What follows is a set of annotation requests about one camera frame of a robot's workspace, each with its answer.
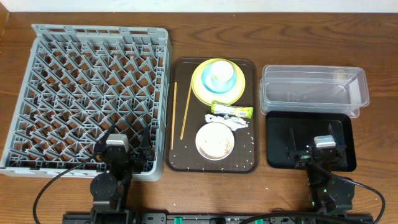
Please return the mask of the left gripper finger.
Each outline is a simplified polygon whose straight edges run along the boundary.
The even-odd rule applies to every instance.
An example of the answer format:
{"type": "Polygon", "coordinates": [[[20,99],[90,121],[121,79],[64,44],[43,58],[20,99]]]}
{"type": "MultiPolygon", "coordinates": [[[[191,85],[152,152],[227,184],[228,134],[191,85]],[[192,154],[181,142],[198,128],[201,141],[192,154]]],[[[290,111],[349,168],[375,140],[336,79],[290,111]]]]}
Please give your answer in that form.
{"type": "Polygon", "coordinates": [[[151,145],[150,145],[150,127],[146,126],[144,130],[144,134],[142,135],[142,141],[140,144],[140,149],[142,152],[151,152],[151,145]]]}
{"type": "Polygon", "coordinates": [[[115,130],[115,125],[112,125],[105,133],[104,135],[100,138],[99,141],[96,142],[96,148],[97,149],[106,149],[107,143],[106,140],[108,139],[110,134],[113,134],[115,130]]]}

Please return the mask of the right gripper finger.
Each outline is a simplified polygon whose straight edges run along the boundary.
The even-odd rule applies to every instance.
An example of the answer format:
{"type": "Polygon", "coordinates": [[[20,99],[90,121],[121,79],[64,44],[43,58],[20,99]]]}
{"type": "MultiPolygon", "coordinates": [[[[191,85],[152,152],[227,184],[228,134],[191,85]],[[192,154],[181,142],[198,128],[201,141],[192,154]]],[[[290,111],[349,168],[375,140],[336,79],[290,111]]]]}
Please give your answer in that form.
{"type": "Polygon", "coordinates": [[[296,145],[295,145],[294,132],[293,132],[293,129],[290,128],[290,132],[289,132],[289,152],[295,152],[295,151],[296,151],[296,145]]]}
{"type": "Polygon", "coordinates": [[[329,130],[329,133],[333,136],[336,148],[344,149],[345,148],[345,140],[344,140],[343,134],[338,132],[338,130],[335,129],[332,124],[328,125],[328,130],[329,130]]]}

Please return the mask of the wooden chopstick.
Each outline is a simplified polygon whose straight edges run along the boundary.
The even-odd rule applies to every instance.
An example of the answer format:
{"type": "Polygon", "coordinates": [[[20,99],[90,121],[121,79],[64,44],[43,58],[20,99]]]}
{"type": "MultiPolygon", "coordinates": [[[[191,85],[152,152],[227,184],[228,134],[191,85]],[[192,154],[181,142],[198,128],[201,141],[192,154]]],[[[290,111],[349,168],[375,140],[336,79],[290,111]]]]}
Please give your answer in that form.
{"type": "Polygon", "coordinates": [[[172,132],[171,132],[171,143],[170,149],[174,149],[174,137],[175,137],[175,112],[177,106],[177,82],[174,83],[174,95],[173,95],[173,110],[172,110],[172,132]]]}
{"type": "Polygon", "coordinates": [[[185,111],[184,111],[184,116],[183,116],[182,129],[181,129],[181,133],[180,133],[180,140],[181,141],[183,140],[185,126],[186,126],[186,122],[187,122],[187,115],[188,115],[191,92],[192,92],[192,81],[190,82],[190,85],[189,85],[189,88],[188,88],[188,93],[187,93],[187,100],[186,100],[185,111]]]}

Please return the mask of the green yellow snack wrapper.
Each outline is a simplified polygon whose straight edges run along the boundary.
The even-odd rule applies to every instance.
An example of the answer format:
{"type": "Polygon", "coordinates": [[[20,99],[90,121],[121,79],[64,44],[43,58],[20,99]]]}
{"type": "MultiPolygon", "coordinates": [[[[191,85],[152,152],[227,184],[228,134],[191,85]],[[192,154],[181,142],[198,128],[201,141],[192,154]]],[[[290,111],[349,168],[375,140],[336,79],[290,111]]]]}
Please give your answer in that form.
{"type": "Polygon", "coordinates": [[[252,118],[254,108],[253,107],[242,107],[225,105],[217,101],[213,101],[211,104],[211,112],[213,114],[225,114],[237,116],[240,118],[252,118]]]}

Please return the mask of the white tissue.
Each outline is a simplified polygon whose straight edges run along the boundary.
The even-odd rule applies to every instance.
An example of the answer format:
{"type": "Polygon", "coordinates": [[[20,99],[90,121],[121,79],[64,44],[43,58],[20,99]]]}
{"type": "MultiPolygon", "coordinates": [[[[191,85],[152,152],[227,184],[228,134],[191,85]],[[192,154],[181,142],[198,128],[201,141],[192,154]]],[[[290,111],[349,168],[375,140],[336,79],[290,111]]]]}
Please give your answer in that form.
{"type": "Polygon", "coordinates": [[[247,128],[248,122],[240,117],[236,116],[215,116],[213,114],[206,114],[205,121],[207,123],[221,123],[227,126],[231,131],[236,131],[237,129],[247,128]]]}

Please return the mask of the white bowl with food residue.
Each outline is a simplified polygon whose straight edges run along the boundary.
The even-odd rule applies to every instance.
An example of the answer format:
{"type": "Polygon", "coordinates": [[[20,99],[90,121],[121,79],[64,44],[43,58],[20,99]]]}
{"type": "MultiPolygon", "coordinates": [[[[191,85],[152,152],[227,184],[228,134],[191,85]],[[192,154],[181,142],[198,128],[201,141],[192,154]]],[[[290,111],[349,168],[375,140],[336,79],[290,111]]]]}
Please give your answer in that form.
{"type": "Polygon", "coordinates": [[[221,123],[208,123],[202,126],[195,137],[197,151],[211,161],[226,159],[233,151],[233,132],[221,123]]]}

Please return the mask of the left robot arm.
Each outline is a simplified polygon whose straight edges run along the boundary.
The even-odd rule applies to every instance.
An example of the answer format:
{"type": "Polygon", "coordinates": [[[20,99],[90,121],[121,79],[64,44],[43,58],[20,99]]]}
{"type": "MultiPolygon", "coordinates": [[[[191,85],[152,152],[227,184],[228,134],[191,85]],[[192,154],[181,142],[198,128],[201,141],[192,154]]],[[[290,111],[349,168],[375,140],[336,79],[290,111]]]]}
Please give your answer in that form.
{"type": "Polygon", "coordinates": [[[150,144],[150,127],[144,129],[137,153],[128,151],[129,142],[125,134],[115,134],[111,126],[96,142],[94,153],[109,165],[109,171],[97,175],[90,184],[93,208],[87,223],[141,223],[141,215],[126,205],[133,173],[142,172],[147,161],[154,160],[150,144]]]}

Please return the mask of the grey plastic dishwasher rack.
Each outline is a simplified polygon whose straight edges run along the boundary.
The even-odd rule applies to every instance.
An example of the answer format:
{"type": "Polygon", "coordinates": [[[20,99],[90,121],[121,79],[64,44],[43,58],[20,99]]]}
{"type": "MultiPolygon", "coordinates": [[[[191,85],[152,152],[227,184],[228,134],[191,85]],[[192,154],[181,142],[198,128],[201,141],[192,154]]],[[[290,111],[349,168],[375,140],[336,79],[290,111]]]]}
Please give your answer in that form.
{"type": "Polygon", "coordinates": [[[140,181],[163,174],[172,45],[157,27],[35,24],[3,154],[11,177],[92,178],[108,166],[91,155],[114,126],[137,154],[150,131],[154,158],[140,181]]]}

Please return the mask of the black tray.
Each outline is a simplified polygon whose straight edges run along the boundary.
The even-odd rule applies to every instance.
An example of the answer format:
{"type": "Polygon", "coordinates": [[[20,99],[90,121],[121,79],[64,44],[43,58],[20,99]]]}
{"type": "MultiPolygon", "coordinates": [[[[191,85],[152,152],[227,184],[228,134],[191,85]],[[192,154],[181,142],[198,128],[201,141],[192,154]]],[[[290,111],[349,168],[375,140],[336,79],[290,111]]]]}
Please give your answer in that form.
{"type": "Polygon", "coordinates": [[[313,143],[315,136],[329,134],[328,125],[343,134],[346,159],[332,168],[333,171],[352,172],[357,167],[351,119],[345,114],[301,113],[271,111],[266,115],[267,163],[278,169],[294,169],[294,160],[287,158],[289,130],[293,129],[297,148],[302,150],[313,143]]]}

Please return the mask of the dark brown serving tray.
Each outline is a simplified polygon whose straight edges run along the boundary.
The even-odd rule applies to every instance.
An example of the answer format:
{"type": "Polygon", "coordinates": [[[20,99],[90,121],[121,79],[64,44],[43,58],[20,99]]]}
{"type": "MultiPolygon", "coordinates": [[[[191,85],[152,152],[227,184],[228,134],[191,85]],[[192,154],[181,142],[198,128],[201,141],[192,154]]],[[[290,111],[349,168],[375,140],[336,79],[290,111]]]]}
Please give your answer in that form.
{"type": "Polygon", "coordinates": [[[181,58],[172,71],[165,163],[248,174],[259,163],[257,71],[249,60],[181,58]]]}

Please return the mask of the clear plastic container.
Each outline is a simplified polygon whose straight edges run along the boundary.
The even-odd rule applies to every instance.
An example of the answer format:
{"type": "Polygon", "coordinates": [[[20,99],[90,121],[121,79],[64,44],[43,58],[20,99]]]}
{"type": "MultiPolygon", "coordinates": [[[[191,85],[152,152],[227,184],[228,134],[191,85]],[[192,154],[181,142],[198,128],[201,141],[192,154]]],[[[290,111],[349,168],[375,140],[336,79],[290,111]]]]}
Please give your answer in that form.
{"type": "Polygon", "coordinates": [[[339,113],[350,118],[370,103],[365,71],[359,67],[266,65],[259,84],[261,113],[339,113]]]}

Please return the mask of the yellow plate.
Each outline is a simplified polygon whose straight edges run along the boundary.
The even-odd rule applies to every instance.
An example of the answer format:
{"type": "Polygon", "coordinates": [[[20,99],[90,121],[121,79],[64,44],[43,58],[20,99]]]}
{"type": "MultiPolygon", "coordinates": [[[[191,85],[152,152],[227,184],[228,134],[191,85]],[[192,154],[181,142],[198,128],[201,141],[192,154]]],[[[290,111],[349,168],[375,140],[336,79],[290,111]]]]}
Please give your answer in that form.
{"type": "Polygon", "coordinates": [[[243,71],[232,61],[226,60],[223,58],[213,58],[209,60],[205,60],[193,72],[192,75],[192,91],[194,92],[195,96],[204,104],[210,105],[212,104],[213,101],[217,101],[223,104],[231,105],[234,102],[236,102],[241,95],[244,92],[245,89],[245,84],[246,80],[244,77],[243,71]],[[207,90],[201,81],[201,75],[202,72],[204,71],[205,67],[209,65],[210,63],[217,62],[220,60],[224,60],[229,62],[236,74],[237,74],[237,80],[235,86],[227,93],[222,93],[222,94],[217,94],[217,93],[212,93],[209,90],[207,90]]]}

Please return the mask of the light blue bowl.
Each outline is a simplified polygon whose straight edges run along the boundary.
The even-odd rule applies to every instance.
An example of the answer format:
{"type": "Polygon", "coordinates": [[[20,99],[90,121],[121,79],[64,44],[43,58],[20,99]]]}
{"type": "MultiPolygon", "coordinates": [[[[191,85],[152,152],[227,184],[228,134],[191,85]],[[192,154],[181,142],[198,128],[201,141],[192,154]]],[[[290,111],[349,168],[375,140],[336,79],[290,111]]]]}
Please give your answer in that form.
{"type": "Polygon", "coordinates": [[[207,90],[209,90],[210,92],[212,92],[212,93],[222,94],[222,93],[227,93],[227,92],[229,92],[229,91],[235,86],[235,84],[236,84],[237,74],[236,74],[235,70],[234,70],[233,79],[232,79],[232,81],[231,81],[231,83],[230,83],[229,85],[224,86],[223,88],[216,88],[215,86],[212,85],[211,79],[210,79],[209,70],[210,70],[211,64],[212,64],[212,63],[210,63],[209,65],[207,65],[207,66],[205,67],[204,71],[202,72],[201,81],[202,81],[203,86],[204,86],[207,90]]]}

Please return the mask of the white cup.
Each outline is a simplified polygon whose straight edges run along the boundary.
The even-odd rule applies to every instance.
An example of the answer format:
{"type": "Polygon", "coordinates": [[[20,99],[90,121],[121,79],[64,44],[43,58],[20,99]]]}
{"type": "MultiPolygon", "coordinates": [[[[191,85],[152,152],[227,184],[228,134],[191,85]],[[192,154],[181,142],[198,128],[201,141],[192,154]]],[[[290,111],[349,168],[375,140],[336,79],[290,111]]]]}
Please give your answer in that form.
{"type": "Polygon", "coordinates": [[[229,62],[220,60],[211,64],[209,73],[212,85],[216,88],[223,88],[231,83],[234,68],[229,62]]]}

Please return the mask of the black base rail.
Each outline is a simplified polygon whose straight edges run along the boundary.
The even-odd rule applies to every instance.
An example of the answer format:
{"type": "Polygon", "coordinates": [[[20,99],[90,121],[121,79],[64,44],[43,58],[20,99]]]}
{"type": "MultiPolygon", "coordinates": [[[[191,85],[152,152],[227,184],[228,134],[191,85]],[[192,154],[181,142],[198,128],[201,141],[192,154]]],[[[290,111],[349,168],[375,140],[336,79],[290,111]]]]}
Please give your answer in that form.
{"type": "MultiPolygon", "coordinates": [[[[123,221],[121,216],[105,221],[94,221],[87,214],[65,214],[62,224],[89,224],[89,223],[141,223],[141,224],[238,224],[249,218],[244,215],[166,215],[164,213],[144,213],[138,219],[123,221]]],[[[294,223],[330,223],[329,221],[309,218],[273,217],[256,220],[255,224],[294,224],[294,223]]]]}

